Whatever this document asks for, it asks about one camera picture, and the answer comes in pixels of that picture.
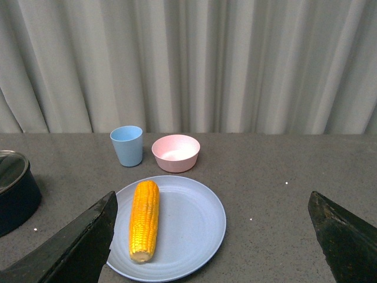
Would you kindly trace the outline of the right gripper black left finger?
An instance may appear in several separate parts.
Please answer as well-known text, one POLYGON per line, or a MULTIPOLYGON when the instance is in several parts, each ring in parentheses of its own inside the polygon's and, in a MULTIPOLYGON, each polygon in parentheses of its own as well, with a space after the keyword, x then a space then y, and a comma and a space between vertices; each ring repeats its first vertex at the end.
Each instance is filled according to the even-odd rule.
POLYGON ((1 271, 1 282, 98 282, 110 254, 117 209, 115 192, 110 192, 1 271))

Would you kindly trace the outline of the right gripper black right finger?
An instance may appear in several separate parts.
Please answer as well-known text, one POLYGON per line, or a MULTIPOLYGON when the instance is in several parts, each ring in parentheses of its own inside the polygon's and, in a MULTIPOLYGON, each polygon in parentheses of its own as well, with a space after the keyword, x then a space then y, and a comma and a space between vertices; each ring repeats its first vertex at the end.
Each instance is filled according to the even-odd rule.
POLYGON ((336 282, 376 282, 376 227, 313 191, 308 211, 336 282))

